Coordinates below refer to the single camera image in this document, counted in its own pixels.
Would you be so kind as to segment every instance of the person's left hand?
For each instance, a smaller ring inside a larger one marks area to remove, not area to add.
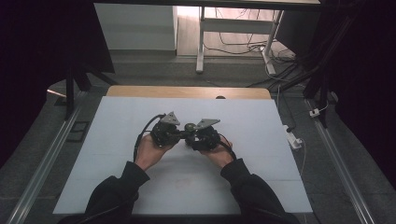
[[[142,170],[147,169],[157,163],[165,152],[170,150],[173,146],[158,147],[155,145],[150,134],[145,135],[140,141],[139,148],[137,149],[137,156],[134,163]]]

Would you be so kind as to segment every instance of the white wall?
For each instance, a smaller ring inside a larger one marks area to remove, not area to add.
[[[177,7],[95,4],[109,49],[175,50]]]

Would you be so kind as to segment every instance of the white plug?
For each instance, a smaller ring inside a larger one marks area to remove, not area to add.
[[[311,116],[311,118],[314,118],[314,117],[318,116],[319,114],[320,114],[320,112],[317,108],[309,111],[309,116]]]
[[[288,125],[283,125],[283,128],[285,129],[286,137],[288,138],[291,149],[300,149],[302,147],[301,144],[303,141],[300,138],[296,138],[292,132],[288,132]]]

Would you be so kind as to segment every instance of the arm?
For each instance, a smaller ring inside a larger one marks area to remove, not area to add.
[[[120,178],[114,175],[93,191],[84,215],[66,217],[58,224],[129,223],[138,190],[149,176],[146,170],[156,164],[173,146],[157,147],[150,135],[142,138],[136,161],[127,161]]]
[[[220,174],[229,181],[231,193],[238,202],[246,223],[299,223],[294,215],[285,212],[268,184],[249,172],[242,159],[233,161],[227,150],[220,145],[212,151],[201,153],[221,168]]]

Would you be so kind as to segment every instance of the black sleeve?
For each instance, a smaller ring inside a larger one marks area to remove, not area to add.
[[[230,182],[246,223],[300,223],[293,214],[285,212],[268,184],[252,175],[242,159],[224,166],[221,176]]]
[[[149,176],[133,162],[127,161],[120,178],[111,176],[93,191],[82,216],[67,217],[63,223],[129,223],[137,200],[137,191]]]

